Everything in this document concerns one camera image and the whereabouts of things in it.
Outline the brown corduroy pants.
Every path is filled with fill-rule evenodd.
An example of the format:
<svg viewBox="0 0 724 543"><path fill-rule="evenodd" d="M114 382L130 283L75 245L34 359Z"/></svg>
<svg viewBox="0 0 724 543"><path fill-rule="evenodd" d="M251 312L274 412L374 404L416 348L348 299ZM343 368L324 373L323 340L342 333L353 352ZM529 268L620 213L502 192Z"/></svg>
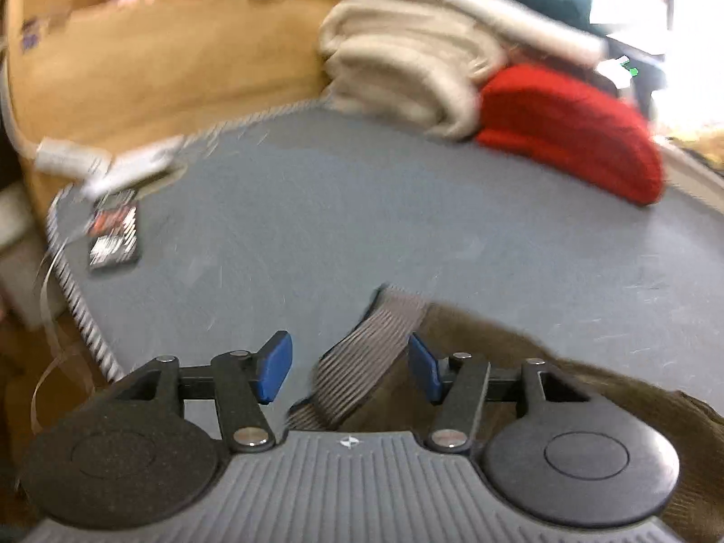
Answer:
<svg viewBox="0 0 724 543"><path fill-rule="evenodd" d="M634 377L557 357L526 335L440 301L425 303L393 287L377 290L357 329L335 347L331 357L350 348L379 353L383 339L396 341L415 330L427 346L442 354L469 351L502 368L541 358L590 387L616 406L662 433L676 448L681 474L662 520L689 542L723 538L723 418L707 403L681 391L667 391ZM335 422L326 414L326 399L317 392L287 413L292 430L343 430L422 434L432 425L434 408L426 402L406 369L406 358L390 360L355 410Z"/></svg>

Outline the black red packet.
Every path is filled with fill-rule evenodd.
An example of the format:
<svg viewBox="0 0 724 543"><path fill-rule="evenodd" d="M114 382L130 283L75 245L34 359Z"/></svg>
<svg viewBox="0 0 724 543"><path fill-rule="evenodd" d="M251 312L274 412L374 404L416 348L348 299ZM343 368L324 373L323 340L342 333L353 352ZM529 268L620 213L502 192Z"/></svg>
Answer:
<svg viewBox="0 0 724 543"><path fill-rule="evenodd" d="M134 266L140 259L138 200L134 189L105 195L93 206L88 228L91 272Z"/></svg>

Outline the red folded blanket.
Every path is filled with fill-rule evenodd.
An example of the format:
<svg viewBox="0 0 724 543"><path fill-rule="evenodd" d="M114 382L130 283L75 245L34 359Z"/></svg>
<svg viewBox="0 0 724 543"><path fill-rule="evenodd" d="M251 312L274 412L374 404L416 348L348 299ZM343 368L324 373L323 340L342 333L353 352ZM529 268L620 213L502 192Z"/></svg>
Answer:
<svg viewBox="0 0 724 543"><path fill-rule="evenodd" d="M563 171L638 206L664 191L662 156L636 109L540 65L500 71L480 92L479 145Z"/></svg>

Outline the wooden headboard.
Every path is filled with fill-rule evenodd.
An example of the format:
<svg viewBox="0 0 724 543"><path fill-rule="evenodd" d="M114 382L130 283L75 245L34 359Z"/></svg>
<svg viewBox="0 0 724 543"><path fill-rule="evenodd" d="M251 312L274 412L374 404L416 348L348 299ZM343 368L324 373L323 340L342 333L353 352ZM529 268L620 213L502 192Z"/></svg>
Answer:
<svg viewBox="0 0 724 543"><path fill-rule="evenodd" d="M6 127L34 211L65 185L56 138L122 154L317 97L324 17L340 0L5 0Z"/></svg>

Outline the white folded blanket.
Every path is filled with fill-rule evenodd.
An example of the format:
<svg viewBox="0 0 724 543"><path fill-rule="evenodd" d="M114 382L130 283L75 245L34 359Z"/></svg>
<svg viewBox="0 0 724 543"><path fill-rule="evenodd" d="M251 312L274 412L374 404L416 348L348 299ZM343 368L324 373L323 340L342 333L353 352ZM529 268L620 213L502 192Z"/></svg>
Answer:
<svg viewBox="0 0 724 543"><path fill-rule="evenodd" d="M607 58L607 41L549 19L515 0L439 0L514 42L584 67Z"/></svg>

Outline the beige folded blanket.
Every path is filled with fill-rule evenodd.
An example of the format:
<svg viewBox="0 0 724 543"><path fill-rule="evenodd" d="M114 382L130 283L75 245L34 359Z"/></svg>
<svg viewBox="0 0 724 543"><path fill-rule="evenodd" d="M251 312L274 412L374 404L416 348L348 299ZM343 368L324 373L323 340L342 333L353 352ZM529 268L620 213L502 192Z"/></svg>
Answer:
<svg viewBox="0 0 724 543"><path fill-rule="evenodd" d="M343 0L320 25L318 50L340 112L462 140L479 129L480 87L508 65L470 17L406 0Z"/></svg>

